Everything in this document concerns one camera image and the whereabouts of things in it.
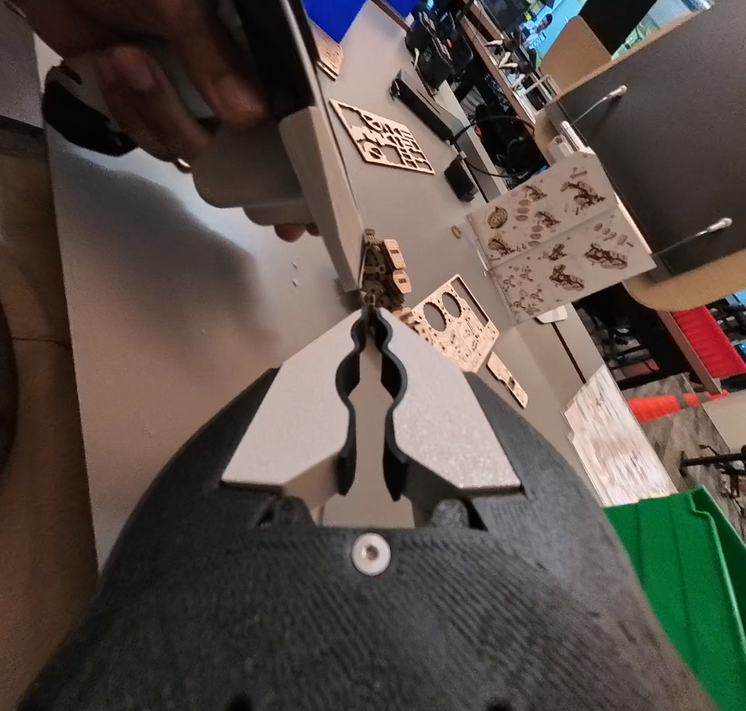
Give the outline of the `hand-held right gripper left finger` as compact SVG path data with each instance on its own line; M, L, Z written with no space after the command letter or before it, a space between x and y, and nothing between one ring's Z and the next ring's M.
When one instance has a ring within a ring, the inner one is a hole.
M310 510L346 496L357 474L366 317L359 309L281 364L221 476L229 489L298 498Z

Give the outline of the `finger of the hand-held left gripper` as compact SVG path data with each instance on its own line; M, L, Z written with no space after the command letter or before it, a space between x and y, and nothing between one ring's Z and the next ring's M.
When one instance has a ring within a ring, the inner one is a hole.
M365 229L315 70L310 104L278 124L310 212L347 293L361 289Z
M262 227L318 228L295 168L319 150L318 131L316 119L223 126L192 165L195 188L210 205L242 209Z

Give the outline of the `brown wooden model vehicle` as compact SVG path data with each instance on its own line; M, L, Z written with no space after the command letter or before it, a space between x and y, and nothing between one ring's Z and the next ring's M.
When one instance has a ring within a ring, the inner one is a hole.
M401 248L394 239L381 239L373 229L364 231L361 271L363 303L395 315L405 309L412 283Z

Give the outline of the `grey desk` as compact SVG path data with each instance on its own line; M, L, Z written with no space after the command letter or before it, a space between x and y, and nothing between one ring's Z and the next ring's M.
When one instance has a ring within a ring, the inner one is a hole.
M404 32L368 3L343 40L330 98L405 124L436 174L364 163L333 120L366 227L402 248L415 305L461 275L498 328L495 351L527 391L521 413L590 486L563 412L600 366L577 318L514 326L465 228L484 203L444 179L451 148L389 94ZM356 307L316 238L294 244L140 150L110 158L47 130L98 566L174 453L230 400Z

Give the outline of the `person's left hand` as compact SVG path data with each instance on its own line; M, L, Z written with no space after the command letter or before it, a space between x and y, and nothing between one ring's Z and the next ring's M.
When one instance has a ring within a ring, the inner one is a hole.
M263 122L268 106L208 0L10 0L63 59L88 54L117 126L149 155L192 162L209 146L146 46L163 41L226 125Z

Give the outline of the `stacked uncut wooden sheets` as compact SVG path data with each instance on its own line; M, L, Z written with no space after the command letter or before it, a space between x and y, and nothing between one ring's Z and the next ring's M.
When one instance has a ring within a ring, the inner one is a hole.
M318 54L315 59L315 66L332 82L335 82L339 79L341 73L342 47L314 22L310 26Z

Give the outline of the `small wooden sheet fragment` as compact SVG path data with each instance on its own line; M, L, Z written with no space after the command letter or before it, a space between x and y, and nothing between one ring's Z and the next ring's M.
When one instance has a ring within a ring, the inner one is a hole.
M518 406L524 410L527 409L529 403L527 392L495 352L490 353L486 368L495 380L506 387Z

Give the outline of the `printed instruction leaflet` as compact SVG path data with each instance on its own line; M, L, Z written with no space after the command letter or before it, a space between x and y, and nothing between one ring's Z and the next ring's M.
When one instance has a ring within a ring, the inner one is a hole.
M610 371L601 366L564 410L569 439L602 507L676 494Z

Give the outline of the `white printed cardboard box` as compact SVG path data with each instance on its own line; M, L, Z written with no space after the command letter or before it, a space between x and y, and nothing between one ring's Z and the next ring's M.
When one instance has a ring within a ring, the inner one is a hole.
M589 148L565 156L468 220L515 324L656 266Z

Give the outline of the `person's olive clothing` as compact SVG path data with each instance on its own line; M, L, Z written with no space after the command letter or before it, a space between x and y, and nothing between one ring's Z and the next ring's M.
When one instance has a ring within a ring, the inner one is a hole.
M1 706L15 709L98 581L45 158L2 156Z

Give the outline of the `red plastic bin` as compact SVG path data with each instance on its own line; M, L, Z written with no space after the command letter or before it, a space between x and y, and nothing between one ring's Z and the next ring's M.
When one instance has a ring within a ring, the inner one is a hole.
M745 373L745 362L720 328L708 307L700 306L671 313L708 373L726 379Z

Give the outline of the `brown cardboard box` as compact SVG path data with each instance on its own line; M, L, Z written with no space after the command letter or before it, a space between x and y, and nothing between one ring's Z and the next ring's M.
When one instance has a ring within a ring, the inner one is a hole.
M562 94L612 62L612 55L591 27L577 15L572 17L547 50L540 70L551 86Z

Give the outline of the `green plastic bin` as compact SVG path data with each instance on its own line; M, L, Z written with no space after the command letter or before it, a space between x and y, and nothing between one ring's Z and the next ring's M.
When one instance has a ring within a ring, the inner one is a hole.
M704 486L605 510L659 623L722 710L745 709L745 546Z

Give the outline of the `dark grey plywood cabinet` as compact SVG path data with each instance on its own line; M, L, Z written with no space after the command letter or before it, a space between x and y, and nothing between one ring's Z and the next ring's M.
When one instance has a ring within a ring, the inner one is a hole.
M541 151L558 155L564 140L595 152L652 252L733 220L627 279L630 295L654 310L744 289L744 36L745 0L723 0L643 40L536 117ZM568 125L621 84L620 100Z

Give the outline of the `black monitor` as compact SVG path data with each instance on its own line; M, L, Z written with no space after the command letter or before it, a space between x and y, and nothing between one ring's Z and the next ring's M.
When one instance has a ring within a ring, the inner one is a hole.
M608 53L615 53L657 0L586 0L580 17Z

